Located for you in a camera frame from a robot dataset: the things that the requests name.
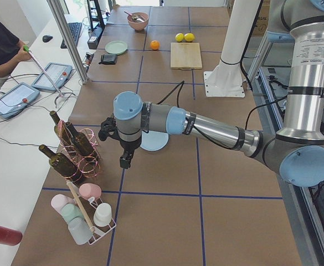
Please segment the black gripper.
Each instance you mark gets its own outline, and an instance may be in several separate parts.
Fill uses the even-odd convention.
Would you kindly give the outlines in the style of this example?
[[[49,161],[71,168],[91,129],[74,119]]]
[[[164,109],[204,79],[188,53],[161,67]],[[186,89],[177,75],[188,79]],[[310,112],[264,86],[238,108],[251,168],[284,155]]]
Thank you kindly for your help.
[[[135,150],[141,146],[141,137],[134,141],[120,140],[120,145],[124,150],[123,155],[120,157],[120,167],[129,169]]]

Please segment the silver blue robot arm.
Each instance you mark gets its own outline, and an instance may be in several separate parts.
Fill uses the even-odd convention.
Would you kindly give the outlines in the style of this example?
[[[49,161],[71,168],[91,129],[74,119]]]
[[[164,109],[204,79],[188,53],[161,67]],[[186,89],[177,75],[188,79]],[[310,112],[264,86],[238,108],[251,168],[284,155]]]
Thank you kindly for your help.
[[[243,152],[276,172],[284,181],[311,187],[324,181],[324,1],[271,1],[269,33],[294,39],[283,126],[275,135],[245,130],[182,108],[144,102],[131,91],[114,99],[122,168],[129,168],[142,132],[197,135]]]

